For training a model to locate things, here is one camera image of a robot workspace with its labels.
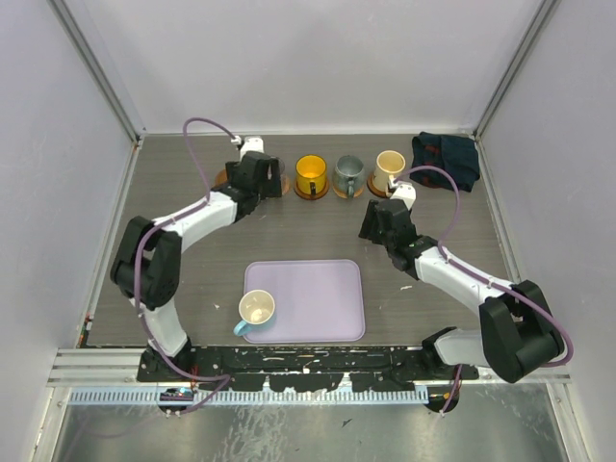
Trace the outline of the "dark wooden coaster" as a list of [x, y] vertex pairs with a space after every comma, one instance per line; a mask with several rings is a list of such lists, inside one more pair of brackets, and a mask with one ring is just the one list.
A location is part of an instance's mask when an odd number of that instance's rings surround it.
[[213, 186], [214, 191], [220, 191], [224, 189], [228, 185], [228, 176], [225, 169], [221, 170], [215, 178], [215, 185]]
[[329, 191], [329, 186], [325, 185], [325, 187], [323, 188], [322, 191], [316, 193], [316, 194], [309, 194], [309, 193], [304, 193], [298, 186], [297, 184], [294, 184], [294, 191], [295, 194], [297, 196], [299, 196], [300, 198], [302, 198], [303, 200], [308, 200], [308, 201], [315, 201], [315, 200], [319, 200], [322, 197], [324, 197], [328, 191]]
[[382, 191], [382, 190], [380, 190], [379, 188], [377, 188], [377, 187], [374, 185], [373, 180], [374, 180], [374, 172], [371, 172], [371, 173], [368, 175], [368, 179], [367, 179], [367, 186], [368, 186], [368, 189], [370, 190], [370, 192], [371, 192], [373, 195], [377, 196], [377, 197], [380, 197], [380, 198], [388, 198], [388, 197], [389, 197], [388, 193], [387, 193], [386, 191]]

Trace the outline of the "woven rattan coaster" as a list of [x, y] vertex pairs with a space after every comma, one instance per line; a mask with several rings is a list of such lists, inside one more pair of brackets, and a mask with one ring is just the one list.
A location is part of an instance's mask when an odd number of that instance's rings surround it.
[[282, 195], [286, 195], [291, 188], [291, 180], [288, 175], [281, 176]]
[[337, 194], [340, 198], [352, 199], [352, 198], [359, 197], [364, 192], [365, 188], [366, 188], [366, 186], [363, 185], [361, 188], [359, 188], [357, 191], [355, 191], [353, 195], [349, 195], [345, 191], [339, 190], [336, 186], [334, 186], [333, 187], [333, 192], [335, 194]]

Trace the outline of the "grey ceramic mug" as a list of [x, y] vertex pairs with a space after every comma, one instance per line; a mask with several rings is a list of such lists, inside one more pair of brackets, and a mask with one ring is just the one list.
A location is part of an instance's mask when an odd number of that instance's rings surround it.
[[332, 185], [339, 190], [353, 195], [355, 191], [366, 183], [366, 170], [363, 162], [352, 155], [345, 155], [338, 159], [332, 174]]

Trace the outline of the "yellow glass mug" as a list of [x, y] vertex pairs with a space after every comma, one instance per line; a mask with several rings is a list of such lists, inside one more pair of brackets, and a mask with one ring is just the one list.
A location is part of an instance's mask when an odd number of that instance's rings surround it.
[[317, 155], [299, 158], [295, 164], [295, 184], [311, 195], [322, 191], [328, 185], [326, 161]]

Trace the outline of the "cream yellow mug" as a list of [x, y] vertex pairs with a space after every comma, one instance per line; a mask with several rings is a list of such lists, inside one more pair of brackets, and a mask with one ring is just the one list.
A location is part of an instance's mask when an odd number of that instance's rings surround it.
[[396, 178], [405, 169], [406, 161], [402, 154], [394, 150], [382, 151], [375, 161], [372, 184], [380, 192], [385, 193], [391, 177]]

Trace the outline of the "white mug blue handle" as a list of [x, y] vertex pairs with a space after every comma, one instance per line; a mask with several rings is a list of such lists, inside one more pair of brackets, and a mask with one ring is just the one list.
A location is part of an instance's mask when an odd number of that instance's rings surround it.
[[273, 296], [264, 290], [253, 290], [243, 295], [238, 312], [241, 320], [233, 333], [240, 337], [247, 333], [266, 327], [274, 318], [276, 304]]

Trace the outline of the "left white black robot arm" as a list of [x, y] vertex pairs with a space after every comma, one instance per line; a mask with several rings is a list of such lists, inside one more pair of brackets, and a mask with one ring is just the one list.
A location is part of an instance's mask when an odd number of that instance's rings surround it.
[[110, 278], [137, 311], [154, 362], [171, 381], [221, 380], [193, 372], [190, 338], [175, 307], [182, 254], [219, 229], [249, 216], [265, 199], [282, 195], [280, 161], [249, 151], [225, 166], [227, 180], [184, 209], [149, 220], [137, 216], [126, 225]]

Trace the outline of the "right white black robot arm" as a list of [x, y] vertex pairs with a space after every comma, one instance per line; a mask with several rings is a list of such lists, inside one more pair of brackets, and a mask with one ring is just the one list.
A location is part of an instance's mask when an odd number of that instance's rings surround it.
[[402, 200], [370, 201], [359, 236], [382, 245], [397, 270], [441, 290], [477, 316], [475, 331], [451, 326], [423, 340], [422, 365], [430, 377], [442, 379], [456, 366], [468, 365], [489, 368], [515, 383], [567, 358], [565, 336], [535, 283], [494, 278], [454, 258], [435, 239], [417, 233]]

